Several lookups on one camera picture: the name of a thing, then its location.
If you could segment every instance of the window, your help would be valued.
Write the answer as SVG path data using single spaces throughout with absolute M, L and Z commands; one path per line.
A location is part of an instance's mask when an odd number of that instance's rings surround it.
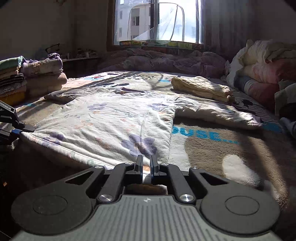
M 196 27 L 192 27 L 191 37 L 195 38 L 195 36 L 196 36 Z
M 161 40 L 169 40 L 172 35 L 175 19 L 176 24 L 172 41 L 182 41 L 183 31 L 185 42 L 198 43 L 201 42 L 203 39 L 201 18 L 201 3 L 203 1 L 201 0 L 158 0 L 158 8 L 155 7 L 155 10 L 158 13 L 154 13 L 154 7 L 149 3 L 149 0 L 115 0 L 115 2 L 115 10 L 117 14 L 115 15 L 114 22 L 114 45 L 119 45 L 119 41 L 128 40 L 131 36 L 136 34 L 141 35 L 141 37 L 146 39 L 150 38 L 150 34 L 152 33 L 145 32 L 153 28 L 153 23 L 157 21 L 161 25 Z M 177 4 L 184 9 L 184 29 L 183 14 L 181 8 L 177 7 Z M 122 28 L 122 36 L 120 37 L 120 39 L 119 28 Z
M 132 26 L 139 26 L 140 25 L 140 16 L 132 17 Z

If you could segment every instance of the bed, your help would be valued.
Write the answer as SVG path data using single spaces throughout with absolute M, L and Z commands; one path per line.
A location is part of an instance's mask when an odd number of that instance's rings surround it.
M 164 72 L 102 72 L 84 78 L 70 79 L 67 84 L 63 85 L 61 91 L 22 105 L 17 108 L 17 112 L 22 121 L 31 125 L 37 124 L 36 127 L 38 127 L 40 121 L 50 118 L 52 113 L 65 108 L 71 100 L 83 96 L 81 91 L 77 90 L 82 89 L 85 94 L 85 91 L 101 86 L 107 89 L 153 91 L 156 94 L 172 97 L 183 96 L 200 103 L 260 116 L 263 128 L 256 130 L 226 127 L 192 118 L 174 118 L 167 153 L 168 161 L 178 165 L 181 170 L 188 170 L 190 166 L 198 166 L 222 177 L 268 192 L 278 201 L 283 210 L 277 226 L 277 234 L 287 238 L 289 236 L 287 230 L 290 232 L 291 227 L 296 224 L 294 219 L 296 215 L 296 162 L 294 162 L 296 156 L 293 142 L 283 133 L 277 119 L 269 111 L 242 92 L 233 90 L 235 102 L 228 105 L 172 89 L 170 83 L 172 77 L 189 78 L 193 76 Z M 209 78 L 209 80 L 227 85 L 221 79 Z M 91 106 L 94 112 L 99 112 L 103 107 L 103 105 Z M 71 116 L 68 120 L 75 121 L 75 128 L 91 125 L 91 121 L 82 121 L 79 118 L 79 116 Z M 2 125 L 2 128 L 9 129 L 10 126 Z M 133 131 L 132 125 L 127 124 L 125 128 L 127 132 Z M 62 138 L 58 135 L 54 133 L 41 138 L 40 144 L 40 140 L 30 141 L 30 138 L 36 138 L 34 133 L 26 134 L 14 143 L 14 149 L 9 154 L 9 170 L 12 172 L 10 176 L 13 177 L 8 181 L 11 192 L 17 195 L 98 164 L 95 156 L 84 158 L 85 161 L 77 161 L 77 151 L 59 152 L 56 155 L 57 152 L 52 150 L 59 145 L 59 140 Z M 112 150 L 112 146 L 102 141 L 99 136 L 96 141 L 98 146 Z M 139 141 L 137 137 L 126 140 L 124 145 L 130 149 L 130 153 L 137 141 Z M 147 140 L 145 144 L 149 146 L 151 140 Z M 153 149 L 146 152 L 145 149 L 140 150 L 144 155 L 151 151 L 153 152 Z M 106 165 L 106 168 L 113 168 L 113 166 Z M 147 163 L 144 165 L 144 171 L 149 172 Z

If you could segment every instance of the glass pane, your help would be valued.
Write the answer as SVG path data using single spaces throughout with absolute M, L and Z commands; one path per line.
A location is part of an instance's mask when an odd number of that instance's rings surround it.
M 161 2 L 171 2 L 180 5 L 184 9 L 185 15 L 185 36 L 184 41 L 190 43 L 196 43 L 196 16 L 198 10 L 196 10 L 196 0 L 159 0 Z M 159 15 L 165 15 L 167 9 L 161 8 Z M 176 27 L 172 40 L 182 41 L 182 11 L 178 7 Z
M 177 5 L 172 3 L 159 4 L 158 6 L 162 14 L 160 14 L 159 24 L 152 29 L 150 29 L 150 19 L 146 18 L 145 14 L 143 14 L 149 9 L 149 6 L 149 4 L 141 4 L 131 9 L 130 28 L 128 29 L 128 32 L 130 33 L 128 35 L 130 35 L 131 38 L 129 40 L 134 39 L 146 42 L 156 41 L 158 44 L 166 44 L 170 41 L 173 35 Z
M 140 28 L 146 28 L 145 31 L 148 30 L 150 25 L 150 16 L 149 16 L 149 7 L 150 0 L 116 0 L 115 2 L 115 24 L 114 24 L 114 44 L 118 45 L 119 41 L 129 40 L 132 35 L 140 35 L 140 32 L 130 34 L 128 33 L 128 22 L 131 9 L 139 4 L 147 4 L 147 9 L 141 10 L 140 14 L 134 17 L 133 26 L 140 26 Z M 145 26 L 141 26 L 142 21 L 145 20 Z

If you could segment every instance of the white blanket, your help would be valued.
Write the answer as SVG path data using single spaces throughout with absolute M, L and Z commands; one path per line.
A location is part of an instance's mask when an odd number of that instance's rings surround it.
M 38 123 L 34 133 L 22 132 L 21 138 L 59 164 L 111 169 L 143 154 L 148 167 L 152 154 L 168 161 L 175 115 L 244 129 L 262 126 L 250 113 L 182 96 L 95 87 Z

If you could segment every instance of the folded clothes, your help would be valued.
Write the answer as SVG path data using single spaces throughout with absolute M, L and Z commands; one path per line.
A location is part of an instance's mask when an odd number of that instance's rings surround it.
M 19 71 L 20 68 L 19 67 L 11 67 L 11 68 L 7 68 L 7 69 L 3 69 L 3 70 L 0 70 L 0 75 L 6 74 L 11 71 L 16 71 L 16 70 Z
M 1 60 L 0 71 L 12 67 L 20 68 L 22 66 L 23 61 L 25 61 L 25 58 L 23 56 Z
M 26 78 L 27 89 L 45 88 L 54 85 L 63 85 L 67 83 L 67 76 L 62 73 L 60 75 L 39 75 L 34 78 Z
M 1 86 L 0 87 L 0 95 L 4 94 L 4 93 L 7 93 L 7 92 L 10 92 L 10 91 L 13 91 L 15 89 L 18 89 L 24 85 L 27 84 L 27 81 L 26 80 L 23 80 L 22 82 L 16 82 L 16 83 L 13 83 L 13 84 L 9 84 L 9 85 L 4 85 L 4 86 Z
M 25 76 L 34 76 L 40 74 L 55 74 L 59 75 L 63 71 L 63 62 L 59 54 L 53 53 L 48 55 L 45 60 L 29 60 L 25 61 L 22 65 L 22 73 Z
M 19 104 L 22 101 L 24 101 L 25 98 L 26 98 L 26 92 L 22 91 L 22 92 L 14 93 L 12 95 L 1 97 L 0 100 L 2 100 L 3 102 L 5 102 L 8 105 L 14 106 L 14 105 Z
M 8 84 L 13 84 L 16 82 L 22 82 L 24 80 L 24 75 L 22 73 L 12 75 L 9 78 L 0 80 L 0 87 Z
M 228 86 L 215 84 L 201 76 L 188 79 L 174 77 L 171 84 L 175 90 L 193 93 L 203 98 L 226 103 L 234 101 L 233 92 Z
M 54 91 L 59 91 L 62 89 L 62 85 L 47 86 L 43 88 L 28 89 L 27 95 L 29 97 L 44 96 Z
M 18 74 L 18 70 L 13 70 L 13 71 L 9 71 L 9 72 L 6 72 L 4 74 L 1 74 L 0 75 L 0 81 L 3 80 L 3 79 L 6 79 L 6 78 L 9 78 L 10 76 L 12 75 L 17 75 Z
M 24 86 L 21 86 L 21 87 L 19 87 L 17 89 L 12 90 L 12 91 L 1 94 L 0 98 L 6 97 L 8 95 L 15 94 L 15 93 L 19 93 L 19 92 L 26 92 L 26 90 L 27 90 L 27 87 L 24 85 Z

